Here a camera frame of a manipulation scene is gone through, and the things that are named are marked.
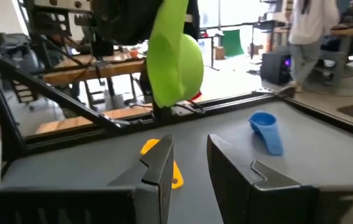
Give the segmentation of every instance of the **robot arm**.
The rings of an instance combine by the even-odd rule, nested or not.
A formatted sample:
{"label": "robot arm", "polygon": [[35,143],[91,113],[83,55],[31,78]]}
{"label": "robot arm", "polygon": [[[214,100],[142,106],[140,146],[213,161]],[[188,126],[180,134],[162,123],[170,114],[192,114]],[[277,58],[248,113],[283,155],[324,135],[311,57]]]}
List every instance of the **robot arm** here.
{"label": "robot arm", "polygon": [[[25,0],[30,28],[45,35],[70,35],[70,23],[89,26],[104,40],[135,45],[149,38],[163,0]],[[74,12],[74,21],[68,13]],[[55,20],[45,20],[43,14]],[[61,29],[51,29],[54,23]]]}

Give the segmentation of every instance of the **jeans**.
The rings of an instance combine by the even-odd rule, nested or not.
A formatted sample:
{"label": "jeans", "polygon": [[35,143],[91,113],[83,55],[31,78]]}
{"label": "jeans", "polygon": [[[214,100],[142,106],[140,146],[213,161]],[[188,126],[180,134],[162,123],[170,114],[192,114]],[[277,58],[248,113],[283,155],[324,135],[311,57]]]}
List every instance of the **jeans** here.
{"label": "jeans", "polygon": [[311,44],[290,44],[291,76],[302,84],[312,72],[320,57],[321,38]]}

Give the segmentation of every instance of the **red object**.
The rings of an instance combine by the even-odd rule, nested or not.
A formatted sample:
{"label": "red object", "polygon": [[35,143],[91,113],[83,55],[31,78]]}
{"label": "red object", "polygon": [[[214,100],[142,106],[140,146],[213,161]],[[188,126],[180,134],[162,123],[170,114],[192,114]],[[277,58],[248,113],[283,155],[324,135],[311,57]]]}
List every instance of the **red object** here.
{"label": "red object", "polygon": [[196,96],[192,97],[192,99],[191,99],[190,101],[196,100],[197,98],[201,97],[201,95],[202,95],[202,93],[201,93],[201,91],[199,91],[199,92],[196,94]]}

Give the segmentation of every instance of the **orange object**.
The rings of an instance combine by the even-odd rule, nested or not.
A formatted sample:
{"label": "orange object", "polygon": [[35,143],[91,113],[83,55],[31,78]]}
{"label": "orange object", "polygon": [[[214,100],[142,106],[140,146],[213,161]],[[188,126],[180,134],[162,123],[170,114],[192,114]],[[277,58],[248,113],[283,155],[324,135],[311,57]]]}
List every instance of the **orange object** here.
{"label": "orange object", "polygon": [[[143,148],[140,150],[142,155],[146,154],[154,145],[156,145],[160,140],[158,139],[149,139]],[[181,171],[178,168],[177,162],[174,161],[174,173],[172,177],[172,189],[177,189],[182,187],[183,185],[183,178]]]}
{"label": "orange object", "polygon": [[136,57],[138,57],[138,53],[139,53],[138,50],[131,50],[129,52],[129,55],[133,58],[136,58]]}

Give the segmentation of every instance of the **workshop floor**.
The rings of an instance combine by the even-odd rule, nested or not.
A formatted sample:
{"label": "workshop floor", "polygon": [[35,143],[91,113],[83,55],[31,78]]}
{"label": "workshop floor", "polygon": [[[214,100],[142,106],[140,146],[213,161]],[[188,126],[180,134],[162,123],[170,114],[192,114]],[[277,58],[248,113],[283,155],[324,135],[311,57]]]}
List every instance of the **workshop floor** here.
{"label": "workshop floor", "polygon": [[[260,77],[257,75],[248,74],[246,71],[255,69],[255,66],[249,62],[250,60],[247,57],[240,56],[228,60],[215,61],[214,67],[220,69],[220,71],[206,67],[201,89],[203,94],[208,98],[220,98],[247,93],[261,86],[273,89],[279,88],[278,86],[261,82]],[[117,105],[122,106],[123,100],[132,98],[129,77],[128,75],[114,77],[113,82],[118,95],[117,98],[119,99]],[[97,80],[91,80],[89,85],[91,91],[105,90],[104,92],[106,94],[105,86],[100,86]],[[345,88],[347,91],[351,91],[352,85],[353,79],[344,80],[342,89]],[[135,85],[135,89],[137,90],[137,96],[141,95],[137,85]],[[84,91],[84,86],[81,85],[81,92],[84,93]],[[42,123],[64,119],[61,110],[52,101],[40,99],[32,104],[32,106],[35,106],[34,111],[29,111],[28,107],[25,105],[18,104],[12,92],[6,93],[6,98],[8,99],[9,106],[16,120],[21,124],[19,129],[24,136],[34,134]],[[82,101],[86,101],[84,94],[82,94],[80,98]],[[352,117],[337,111],[340,107],[353,105],[353,96],[330,96],[304,90],[304,92],[296,96],[296,99],[301,103],[353,122]],[[112,110],[112,106],[110,105],[111,104],[107,101],[105,104],[98,105],[98,109],[99,111]]]}

